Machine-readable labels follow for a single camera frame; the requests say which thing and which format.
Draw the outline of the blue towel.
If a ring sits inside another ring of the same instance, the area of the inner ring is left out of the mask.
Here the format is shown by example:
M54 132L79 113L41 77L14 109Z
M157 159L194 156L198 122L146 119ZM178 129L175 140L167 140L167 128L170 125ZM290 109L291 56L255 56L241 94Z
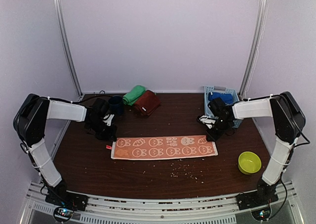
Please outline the blue towel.
M232 104L234 102L234 98L230 93L219 93L219 92L208 93L209 101L215 100L217 98L222 99L225 104Z

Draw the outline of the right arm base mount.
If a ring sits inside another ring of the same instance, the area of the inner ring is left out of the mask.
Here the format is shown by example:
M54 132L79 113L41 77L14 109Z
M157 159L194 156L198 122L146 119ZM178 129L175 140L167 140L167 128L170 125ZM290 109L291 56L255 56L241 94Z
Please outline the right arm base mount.
M236 196L239 210L250 209L252 217L259 222L267 221L272 216L271 203L278 201L278 195L273 194L268 199L259 199L257 191L241 192Z

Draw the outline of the light blue plastic basket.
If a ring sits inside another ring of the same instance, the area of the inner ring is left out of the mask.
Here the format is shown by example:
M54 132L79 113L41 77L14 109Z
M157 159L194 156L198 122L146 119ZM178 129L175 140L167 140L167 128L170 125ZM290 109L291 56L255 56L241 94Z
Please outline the light blue plastic basket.
M232 104L225 104L220 98L209 101L209 92L230 93L234 98L234 102ZM215 125L224 125L225 122L228 122L229 126L231 126L233 129L239 128L242 120L235 119L232 112L232 106L237 102L239 102L239 97L234 89L218 86L204 87L204 114L210 118L215 119Z

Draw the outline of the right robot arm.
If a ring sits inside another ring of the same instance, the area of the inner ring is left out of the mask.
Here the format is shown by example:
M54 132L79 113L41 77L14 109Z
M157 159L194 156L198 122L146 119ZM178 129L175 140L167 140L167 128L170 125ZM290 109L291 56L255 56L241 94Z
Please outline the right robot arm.
M292 93L285 91L233 104L225 104L221 98L216 98L208 103L208 108L216 117L215 123L206 130L208 141L217 141L233 127L236 120L251 118L271 121L274 135L267 136L264 141L274 141L275 145L271 146L270 160L257 183L257 191L253 194L256 204L265 204L272 197L283 172L290 164L299 137L303 136L306 117L300 106Z

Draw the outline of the orange patterned towel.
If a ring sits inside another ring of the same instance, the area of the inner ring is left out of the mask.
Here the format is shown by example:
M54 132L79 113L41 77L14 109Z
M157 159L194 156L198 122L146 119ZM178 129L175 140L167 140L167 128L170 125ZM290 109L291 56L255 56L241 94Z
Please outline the orange patterned towel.
M216 144L205 135L123 137L113 142L113 160L151 161L217 156Z

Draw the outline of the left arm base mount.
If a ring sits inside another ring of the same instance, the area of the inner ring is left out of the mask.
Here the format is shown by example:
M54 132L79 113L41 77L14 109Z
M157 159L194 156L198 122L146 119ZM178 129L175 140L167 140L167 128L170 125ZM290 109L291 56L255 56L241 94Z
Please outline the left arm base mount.
M85 211L88 203L88 196L77 193L68 193L68 201L62 201L51 192L46 195L45 201L56 205L53 210L53 217L60 223L68 222L76 211Z

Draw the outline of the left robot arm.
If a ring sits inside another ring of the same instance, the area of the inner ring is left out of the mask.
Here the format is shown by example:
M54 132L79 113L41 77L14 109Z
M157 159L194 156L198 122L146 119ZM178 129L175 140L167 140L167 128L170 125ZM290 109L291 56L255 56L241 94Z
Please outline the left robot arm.
M98 140L117 139L117 126L113 123L115 115L109 112L108 102L97 96L92 105L85 103L85 99L71 101L30 93L13 119L21 147L41 175L49 195L60 206L67 206L71 202L71 195L46 145L46 134L52 131L51 125L61 122L82 123L87 130L93 131Z

